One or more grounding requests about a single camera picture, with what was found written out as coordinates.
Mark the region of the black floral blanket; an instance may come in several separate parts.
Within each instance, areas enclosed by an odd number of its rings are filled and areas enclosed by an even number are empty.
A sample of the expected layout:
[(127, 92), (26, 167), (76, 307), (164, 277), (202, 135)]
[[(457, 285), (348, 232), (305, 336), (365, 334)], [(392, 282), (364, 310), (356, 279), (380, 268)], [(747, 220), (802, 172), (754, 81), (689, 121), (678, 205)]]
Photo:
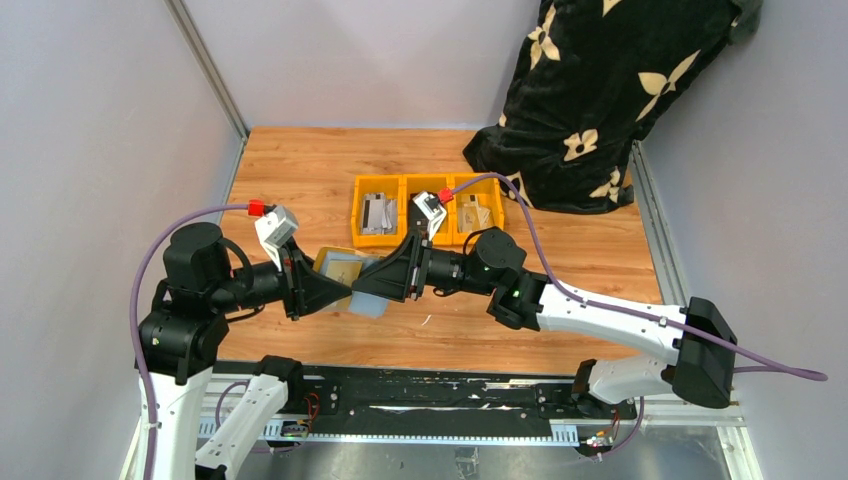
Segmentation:
[(545, 1), (498, 121), (463, 154), (529, 207), (604, 214), (633, 201), (630, 151), (722, 50), (759, 28), (759, 1)]

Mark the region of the yellow leather card holder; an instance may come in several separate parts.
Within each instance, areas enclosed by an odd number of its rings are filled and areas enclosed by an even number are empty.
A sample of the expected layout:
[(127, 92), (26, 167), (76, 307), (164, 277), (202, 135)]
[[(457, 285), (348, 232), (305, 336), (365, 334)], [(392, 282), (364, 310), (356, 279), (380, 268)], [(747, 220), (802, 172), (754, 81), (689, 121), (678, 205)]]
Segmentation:
[[(381, 257), (354, 249), (323, 247), (319, 250), (313, 269), (318, 273), (351, 287), (360, 274), (377, 263)], [(369, 318), (383, 316), (388, 300), (382, 297), (353, 291), (350, 295), (334, 301), (323, 309), (327, 313), (347, 312)]]

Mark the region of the silver cards in bin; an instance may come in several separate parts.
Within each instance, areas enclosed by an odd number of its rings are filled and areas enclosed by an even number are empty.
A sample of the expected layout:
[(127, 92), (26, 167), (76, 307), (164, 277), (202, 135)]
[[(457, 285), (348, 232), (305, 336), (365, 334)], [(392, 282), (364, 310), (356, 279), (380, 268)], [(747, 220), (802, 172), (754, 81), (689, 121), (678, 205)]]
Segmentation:
[(360, 233), (362, 235), (393, 235), (397, 232), (397, 200), (385, 193), (367, 193), (362, 199)]

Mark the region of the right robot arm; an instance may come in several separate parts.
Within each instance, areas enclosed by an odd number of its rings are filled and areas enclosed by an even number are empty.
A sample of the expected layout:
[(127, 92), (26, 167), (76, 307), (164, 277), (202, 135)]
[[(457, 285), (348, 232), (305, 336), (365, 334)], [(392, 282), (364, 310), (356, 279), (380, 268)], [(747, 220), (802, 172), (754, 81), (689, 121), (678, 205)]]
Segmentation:
[(573, 332), (637, 350), (617, 361), (582, 362), (571, 403), (596, 417), (626, 399), (673, 393), (691, 404), (731, 403), (737, 339), (715, 304), (652, 305), (582, 291), (525, 268), (525, 251), (503, 230), (478, 235), (471, 250), (433, 247), (413, 232), (353, 282), (356, 292), (403, 302), (427, 286), (440, 295), (480, 294), (487, 312), (513, 329)]

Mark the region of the right yellow bin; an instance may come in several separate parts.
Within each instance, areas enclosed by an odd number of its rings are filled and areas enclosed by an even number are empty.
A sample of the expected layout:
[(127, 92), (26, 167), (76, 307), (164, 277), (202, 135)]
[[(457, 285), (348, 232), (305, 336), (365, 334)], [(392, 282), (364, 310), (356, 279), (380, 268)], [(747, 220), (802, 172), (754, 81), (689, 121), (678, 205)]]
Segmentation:
[(485, 178), (454, 195), (455, 213), (448, 219), (452, 244), (462, 246), (469, 235), (490, 227), (505, 227), (500, 181)]

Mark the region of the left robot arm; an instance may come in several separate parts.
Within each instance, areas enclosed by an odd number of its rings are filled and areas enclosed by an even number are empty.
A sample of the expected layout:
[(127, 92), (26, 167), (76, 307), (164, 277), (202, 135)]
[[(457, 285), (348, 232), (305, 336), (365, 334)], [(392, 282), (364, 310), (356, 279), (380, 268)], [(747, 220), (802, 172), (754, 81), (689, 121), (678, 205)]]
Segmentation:
[(163, 253), (166, 276), (139, 327), (140, 346), (153, 388), (142, 407), (156, 414), (147, 436), (150, 479), (234, 479), (273, 415), (320, 410), (301, 362), (267, 355), (257, 362), (245, 392), (213, 436), (198, 445), (201, 411), (218, 349), (229, 332), (227, 314), (279, 302), (298, 319), (351, 293), (350, 287), (312, 268), (296, 243), (289, 258), (245, 262), (233, 269), (229, 255), (244, 252), (221, 228), (199, 222), (178, 228)]

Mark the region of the left yellow bin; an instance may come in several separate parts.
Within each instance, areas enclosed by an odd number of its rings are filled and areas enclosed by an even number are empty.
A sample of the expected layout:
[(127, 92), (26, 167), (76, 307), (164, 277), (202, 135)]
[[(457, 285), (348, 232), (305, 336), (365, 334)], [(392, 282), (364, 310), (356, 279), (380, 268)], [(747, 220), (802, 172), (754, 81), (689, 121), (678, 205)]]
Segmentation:
[(358, 175), (354, 180), (351, 234), (357, 248), (396, 246), (404, 235), (400, 175)]

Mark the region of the black cards in bin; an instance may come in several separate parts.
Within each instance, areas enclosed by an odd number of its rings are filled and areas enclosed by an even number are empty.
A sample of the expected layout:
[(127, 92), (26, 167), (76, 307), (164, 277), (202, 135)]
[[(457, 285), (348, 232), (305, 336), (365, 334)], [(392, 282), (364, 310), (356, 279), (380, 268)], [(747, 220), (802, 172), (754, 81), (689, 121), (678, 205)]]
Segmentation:
[(407, 229), (409, 231), (425, 232), (428, 219), (420, 207), (414, 201), (415, 196), (411, 194), (407, 203)]

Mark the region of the middle yellow bin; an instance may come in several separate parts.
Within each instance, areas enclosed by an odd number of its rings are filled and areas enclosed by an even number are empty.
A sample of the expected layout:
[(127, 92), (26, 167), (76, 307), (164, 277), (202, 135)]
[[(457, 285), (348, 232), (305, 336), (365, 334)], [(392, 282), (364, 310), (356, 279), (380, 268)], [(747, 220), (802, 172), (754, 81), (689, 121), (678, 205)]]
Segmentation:
[[(409, 196), (421, 191), (430, 191), (438, 194), (449, 186), (447, 174), (406, 174), (403, 177), (402, 188), (398, 198), (399, 220), (398, 225), (403, 234), (407, 229), (407, 203)], [(432, 241), (435, 246), (449, 247), (453, 245), (453, 230), (455, 229), (456, 208), (452, 204), (446, 206), (448, 216), (439, 233)]]

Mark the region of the yellow bin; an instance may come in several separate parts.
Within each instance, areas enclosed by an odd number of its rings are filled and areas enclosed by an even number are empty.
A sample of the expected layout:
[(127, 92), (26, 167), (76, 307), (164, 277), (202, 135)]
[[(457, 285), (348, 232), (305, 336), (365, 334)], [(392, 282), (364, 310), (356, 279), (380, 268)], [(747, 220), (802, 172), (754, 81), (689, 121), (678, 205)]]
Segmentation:
[(354, 180), (351, 234), (357, 248), (396, 246), (404, 235), (400, 175), (358, 175)]
[(448, 219), (452, 244), (462, 246), (469, 235), (490, 227), (505, 227), (500, 181), (485, 178), (454, 195), (455, 213)]
[[(430, 191), (438, 194), (449, 186), (447, 174), (406, 174), (403, 177), (402, 188), (398, 198), (399, 220), (398, 225), (403, 234), (407, 229), (407, 203), (409, 196), (421, 191)], [(453, 230), (455, 229), (456, 208), (452, 204), (446, 206), (448, 216), (439, 233), (432, 241), (435, 246), (449, 247), (453, 245)]]

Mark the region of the aluminium frame post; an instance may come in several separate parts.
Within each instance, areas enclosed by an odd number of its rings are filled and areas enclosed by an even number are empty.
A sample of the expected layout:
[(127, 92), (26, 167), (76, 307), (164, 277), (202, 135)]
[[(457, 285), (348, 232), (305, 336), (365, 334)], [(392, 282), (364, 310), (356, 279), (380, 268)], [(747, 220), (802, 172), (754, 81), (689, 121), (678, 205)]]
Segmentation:
[(187, 3), (184, 0), (165, 0), (164, 3), (209, 83), (230, 125), (240, 141), (246, 144), (250, 135), (250, 128), (241, 114), (233, 95), (229, 91)]

